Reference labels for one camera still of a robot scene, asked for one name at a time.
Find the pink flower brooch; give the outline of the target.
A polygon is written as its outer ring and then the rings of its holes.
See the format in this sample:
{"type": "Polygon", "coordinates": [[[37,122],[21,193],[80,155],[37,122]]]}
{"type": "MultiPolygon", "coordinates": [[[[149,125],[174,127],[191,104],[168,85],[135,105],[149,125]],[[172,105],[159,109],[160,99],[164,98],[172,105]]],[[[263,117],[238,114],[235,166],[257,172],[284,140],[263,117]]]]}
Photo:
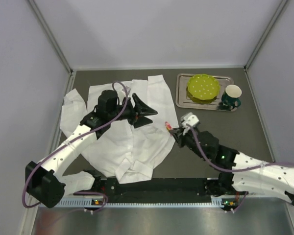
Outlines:
{"type": "Polygon", "coordinates": [[[165,122],[165,128],[166,128],[168,131],[172,130],[172,126],[171,126],[167,121],[165,122]]]}

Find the white shirt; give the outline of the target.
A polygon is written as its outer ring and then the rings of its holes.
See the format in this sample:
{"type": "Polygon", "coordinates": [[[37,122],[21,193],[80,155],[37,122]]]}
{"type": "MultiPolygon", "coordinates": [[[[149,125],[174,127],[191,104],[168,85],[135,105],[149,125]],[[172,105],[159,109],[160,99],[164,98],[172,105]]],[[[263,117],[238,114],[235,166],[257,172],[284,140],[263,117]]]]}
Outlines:
{"type": "Polygon", "coordinates": [[[115,89],[119,98],[124,99],[121,89],[125,86],[131,88],[130,95],[136,93],[145,104],[158,112],[150,116],[152,124],[134,128],[127,120],[115,121],[102,137],[81,153],[92,167],[106,177],[115,176],[120,184],[150,180],[153,170],[174,145],[165,122],[177,127],[178,120],[171,91],[163,76],[91,86],[87,101],[74,89],[64,97],[60,121],[61,131],[69,137],[83,117],[97,105],[103,91],[115,89]]]}

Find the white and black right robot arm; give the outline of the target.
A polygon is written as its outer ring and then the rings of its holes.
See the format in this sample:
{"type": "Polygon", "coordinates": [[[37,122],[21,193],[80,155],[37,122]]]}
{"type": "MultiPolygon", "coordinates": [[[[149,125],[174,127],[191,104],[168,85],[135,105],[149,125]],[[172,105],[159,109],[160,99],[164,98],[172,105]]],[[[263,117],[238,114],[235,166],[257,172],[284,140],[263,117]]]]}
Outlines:
{"type": "Polygon", "coordinates": [[[208,131],[196,127],[166,129],[179,147],[187,147],[219,171],[215,194],[250,193],[275,197],[294,206],[294,163],[261,161],[219,143],[208,131]]]}

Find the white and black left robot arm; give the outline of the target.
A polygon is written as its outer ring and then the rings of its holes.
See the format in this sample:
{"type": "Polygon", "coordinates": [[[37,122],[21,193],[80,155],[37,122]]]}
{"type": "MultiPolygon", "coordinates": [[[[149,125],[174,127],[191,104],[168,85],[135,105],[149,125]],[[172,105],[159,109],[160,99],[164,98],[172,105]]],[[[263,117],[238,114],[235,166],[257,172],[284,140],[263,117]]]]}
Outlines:
{"type": "Polygon", "coordinates": [[[95,143],[119,120],[127,120],[134,128],[152,123],[149,116],[157,111],[133,94],[119,100],[115,90],[105,90],[98,97],[94,110],[87,114],[73,133],[47,157],[25,167],[22,196],[31,195],[47,208],[56,206],[64,196],[90,190],[95,177],[86,171],[64,175],[70,164],[91,144],[95,143]]]}

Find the green dotted plate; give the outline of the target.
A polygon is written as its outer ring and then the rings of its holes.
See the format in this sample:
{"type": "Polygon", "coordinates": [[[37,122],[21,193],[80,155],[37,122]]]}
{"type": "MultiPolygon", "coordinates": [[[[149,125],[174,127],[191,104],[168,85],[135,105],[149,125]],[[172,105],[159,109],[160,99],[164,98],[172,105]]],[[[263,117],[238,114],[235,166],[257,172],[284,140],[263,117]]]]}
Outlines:
{"type": "Polygon", "coordinates": [[[220,83],[215,77],[196,74],[190,77],[186,91],[190,99],[206,102],[217,98],[220,88],[220,83]]]}

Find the dark green mug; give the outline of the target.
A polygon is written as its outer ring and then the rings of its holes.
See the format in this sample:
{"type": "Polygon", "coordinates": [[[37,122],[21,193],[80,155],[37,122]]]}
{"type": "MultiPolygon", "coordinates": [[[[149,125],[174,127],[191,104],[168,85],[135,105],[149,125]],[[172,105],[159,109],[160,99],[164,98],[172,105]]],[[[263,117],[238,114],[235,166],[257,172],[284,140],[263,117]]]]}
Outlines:
{"type": "Polygon", "coordinates": [[[228,85],[221,97],[222,104],[229,110],[236,109],[241,106],[240,97],[242,90],[237,85],[228,85]]]}

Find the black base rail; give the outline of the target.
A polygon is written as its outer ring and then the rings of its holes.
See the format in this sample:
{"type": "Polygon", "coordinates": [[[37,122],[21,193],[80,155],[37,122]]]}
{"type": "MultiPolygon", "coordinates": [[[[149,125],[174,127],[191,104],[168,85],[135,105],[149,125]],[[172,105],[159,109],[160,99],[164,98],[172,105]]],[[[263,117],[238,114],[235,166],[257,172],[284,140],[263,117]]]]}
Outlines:
{"type": "Polygon", "coordinates": [[[108,198],[111,196],[174,196],[174,195],[199,195],[199,196],[226,196],[244,195],[244,192],[237,192],[234,189],[226,189],[220,186],[217,179],[207,178],[155,178],[149,181],[119,184],[114,178],[106,180],[96,178],[94,185],[89,190],[81,191],[76,195],[86,195],[87,192],[99,192],[108,198]]]}

